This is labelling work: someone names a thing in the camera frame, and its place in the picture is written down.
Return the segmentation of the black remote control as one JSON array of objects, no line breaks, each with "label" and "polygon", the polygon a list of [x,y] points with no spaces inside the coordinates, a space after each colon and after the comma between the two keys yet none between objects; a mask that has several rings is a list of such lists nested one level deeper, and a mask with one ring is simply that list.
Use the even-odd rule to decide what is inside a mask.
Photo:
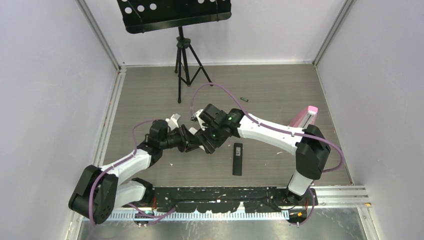
[{"label": "black remote control", "polygon": [[243,144],[234,143],[233,145],[233,162],[232,162],[232,175],[242,176],[243,169]]}]

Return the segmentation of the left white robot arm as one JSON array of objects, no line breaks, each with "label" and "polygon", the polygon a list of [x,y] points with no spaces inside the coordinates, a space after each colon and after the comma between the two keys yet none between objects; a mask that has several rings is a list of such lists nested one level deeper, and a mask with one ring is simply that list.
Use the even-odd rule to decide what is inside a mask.
[{"label": "left white robot arm", "polygon": [[152,167],[164,150],[190,152],[199,148],[197,129],[178,125],[170,119],[151,120],[144,140],[135,144],[126,156],[103,166],[87,166],[71,194],[68,208],[90,220],[93,225],[105,222],[114,209],[136,202],[148,207],[153,202],[150,182],[133,176]]}]

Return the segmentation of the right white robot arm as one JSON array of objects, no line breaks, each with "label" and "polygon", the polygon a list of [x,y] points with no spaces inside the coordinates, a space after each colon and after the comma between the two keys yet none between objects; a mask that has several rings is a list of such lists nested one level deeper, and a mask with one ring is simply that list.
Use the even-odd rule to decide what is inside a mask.
[{"label": "right white robot arm", "polygon": [[230,137],[256,140],[292,154],[295,172],[285,192],[291,205],[299,205],[305,199],[310,184],[321,178],[331,153],[328,141],[312,124],[307,128],[280,125],[237,108],[226,113],[213,104],[198,110],[192,120],[199,123],[199,129],[191,127],[189,131],[198,137],[208,154]]}]

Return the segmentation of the pink metronome box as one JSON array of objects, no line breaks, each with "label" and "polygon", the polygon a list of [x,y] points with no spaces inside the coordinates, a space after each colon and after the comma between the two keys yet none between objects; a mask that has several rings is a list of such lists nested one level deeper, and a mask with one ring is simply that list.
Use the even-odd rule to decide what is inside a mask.
[{"label": "pink metronome box", "polygon": [[290,121],[289,126],[305,129],[308,125],[313,125],[318,116],[318,110],[315,106],[307,106]]}]

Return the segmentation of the black music stand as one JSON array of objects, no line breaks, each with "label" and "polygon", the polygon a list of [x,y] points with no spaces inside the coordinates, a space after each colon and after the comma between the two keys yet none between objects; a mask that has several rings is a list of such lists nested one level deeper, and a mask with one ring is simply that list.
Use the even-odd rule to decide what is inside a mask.
[{"label": "black music stand", "polygon": [[117,4],[130,34],[178,29],[174,69],[178,78],[178,103],[182,102],[182,85],[191,86],[199,72],[203,72],[209,83],[212,81],[191,39],[185,37],[183,27],[228,20],[232,16],[230,0],[118,0]]}]

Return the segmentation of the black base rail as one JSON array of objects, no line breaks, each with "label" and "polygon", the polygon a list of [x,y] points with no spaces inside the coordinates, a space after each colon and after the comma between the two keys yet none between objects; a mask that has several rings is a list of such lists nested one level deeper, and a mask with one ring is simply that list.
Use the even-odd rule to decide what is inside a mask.
[{"label": "black base rail", "polygon": [[284,214],[290,223],[303,222],[318,205],[316,191],[308,189],[295,196],[284,187],[153,187],[148,186],[143,198],[133,203],[160,213],[181,214]]}]

